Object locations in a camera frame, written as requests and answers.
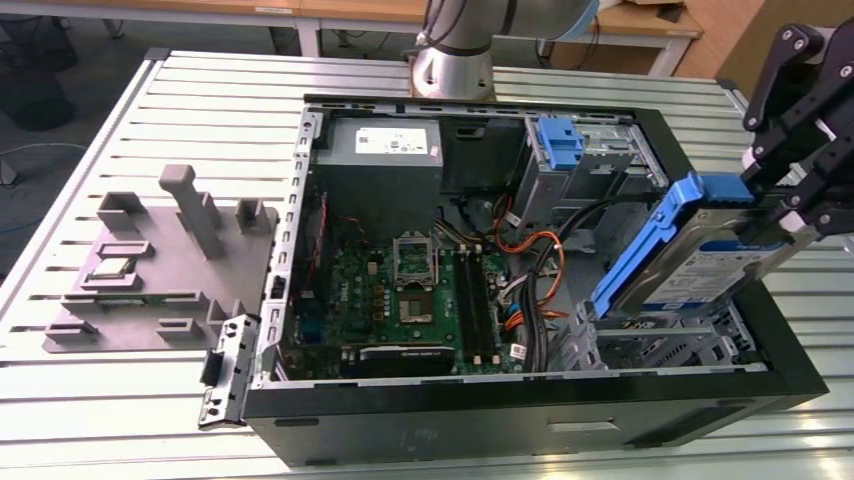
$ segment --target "wooden desk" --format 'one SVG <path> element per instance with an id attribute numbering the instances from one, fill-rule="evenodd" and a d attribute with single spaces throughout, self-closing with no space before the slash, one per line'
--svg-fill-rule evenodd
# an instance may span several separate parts
<path id="1" fill-rule="evenodd" d="M 338 28 L 416 33 L 420 29 L 425 0 L 301 0 L 298 10 L 302 29 Z M 660 49 L 649 75 L 672 75 L 691 40 L 699 38 L 703 29 L 687 12 L 679 22 L 656 17 L 657 7 L 623 3 L 599 12 L 599 43 Z M 316 33 L 300 29 L 302 55 L 318 55 Z M 589 43 L 587 33 L 571 40 Z M 548 56 L 552 43 L 543 42 L 540 55 Z"/>
<path id="2" fill-rule="evenodd" d="M 425 0 L 301 0 L 300 15 L 420 25 Z"/>
<path id="3" fill-rule="evenodd" d="M 425 0 L 0 0 L 1 13 L 101 19 L 290 27 L 302 56 L 320 56 L 322 29 L 417 33 Z M 649 75 L 672 74 L 701 28 L 683 13 L 679 23 L 655 8 L 621 4 L 599 13 L 599 43 L 659 48 Z M 589 43 L 587 33 L 572 39 Z M 548 52 L 544 43 L 541 53 Z"/>
<path id="4" fill-rule="evenodd" d="M 0 11 L 18 9 L 17 4 L 29 4 L 42 11 L 65 8 L 97 9 L 101 12 L 120 13 L 133 9 L 165 10 L 169 12 L 230 13 L 244 15 L 297 15 L 300 0 L 24 0 L 0 2 Z"/>
<path id="5" fill-rule="evenodd" d="M 656 14 L 657 5 L 621 3 L 607 8 L 599 12 L 601 33 L 687 38 L 699 38 L 703 35 L 703 27 L 699 26 L 687 11 L 681 12 L 676 23 L 661 20 Z"/>

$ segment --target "green motherboard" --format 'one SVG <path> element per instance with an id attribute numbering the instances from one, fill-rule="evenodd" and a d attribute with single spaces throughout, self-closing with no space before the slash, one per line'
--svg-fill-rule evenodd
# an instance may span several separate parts
<path id="1" fill-rule="evenodd" d="M 509 345 L 501 343 L 493 306 L 488 309 L 488 335 L 495 355 L 465 355 L 463 326 L 459 314 L 455 256 L 449 249 L 435 255 L 435 286 L 395 287 L 393 252 L 391 248 L 338 251 L 332 259 L 326 308 L 322 318 L 297 317 L 301 345 L 285 354 L 288 377 L 336 379 L 341 356 L 359 348 L 396 345 L 404 347 L 451 347 L 455 354 L 451 374 L 476 375 L 512 373 L 520 361 L 508 355 Z M 400 252 L 397 271 L 429 271 L 424 252 Z M 495 293 L 497 279 L 505 272 L 500 254 L 477 254 L 485 295 Z"/>

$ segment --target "label on power supply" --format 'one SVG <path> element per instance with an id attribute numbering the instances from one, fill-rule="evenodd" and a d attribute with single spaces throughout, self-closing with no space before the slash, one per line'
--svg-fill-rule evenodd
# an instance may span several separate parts
<path id="1" fill-rule="evenodd" d="M 360 128 L 356 153 L 427 155 L 427 130 L 423 128 Z"/>
<path id="2" fill-rule="evenodd" d="M 741 245 L 735 240 L 701 244 L 645 299 L 643 309 L 685 310 L 712 302 L 744 277 L 744 267 L 773 255 L 782 245 Z"/>

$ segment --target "table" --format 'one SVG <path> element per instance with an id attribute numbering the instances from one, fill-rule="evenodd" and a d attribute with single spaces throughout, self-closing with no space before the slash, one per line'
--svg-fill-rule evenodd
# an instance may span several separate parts
<path id="1" fill-rule="evenodd" d="M 417 33 L 424 9 L 425 0 L 0 0 L 4 13 L 290 27 L 306 57 L 320 56 L 320 30 Z M 599 43 L 660 49 L 649 69 L 655 76 L 672 75 L 703 33 L 687 13 L 673 24 L 655 17 L 653 8 L 628 3 L 603 10 L 599 23 Z M 587 33 L 572 42 L 591 40 Z"/>
<path id="2" fill-rule="evenodd" d="M 302 55 L 320 55 L 317 32 L 321 29 L 417 33 L 425 5 L 425 0 L 301 0 L 298 34 Z M 597 42 L 659 48 L 648 74 L 669 76 L 691 40 L 701 36 L 703 29 L 687 12 L 683 12 L 677 23 L 661 20 L 655 13 L 655 7 L 631 3 L 601 10 Z M 571 40 L 572 43 L 591 41 L 591 33 Z M 548 56 L 549 42 L 544 42 L 539 51 L 540 55 Z"/>
<path id="3" fill-rule="evenodd" d="M 146 60 L 0 287 L 0 477 L 277 476 L 286 468 L 248 429 L 196 430 L 201 351 L 50 355 L 58 311 L 110 190 L 170 204 L 162 165 L 192 164 L 217 205 L 281 205 L 302 95 L 404 96 L 403 63 L 172 52 Z M 701 172 L 739 170 L 749 136 L 739 97 L 709 82 L 495 69 L 497 99 L 656 108 Z M 765 280 L 830 394 L 755 416 L 675 449 L 300 470 L 328 478 L 854 478 L 854 258 L 838 239 Z"/>

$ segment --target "motherboard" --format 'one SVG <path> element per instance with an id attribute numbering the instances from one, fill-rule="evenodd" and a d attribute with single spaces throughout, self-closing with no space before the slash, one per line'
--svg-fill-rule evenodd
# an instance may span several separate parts
<path id="1" fill-rule="evenodd" d="M 393 247 L 338 250 L 324 314 L 297 316 L 282 352 L 289 379 L 477 375 L 520 371 L 489 302 L 505 279 L 499 253 Z"/>

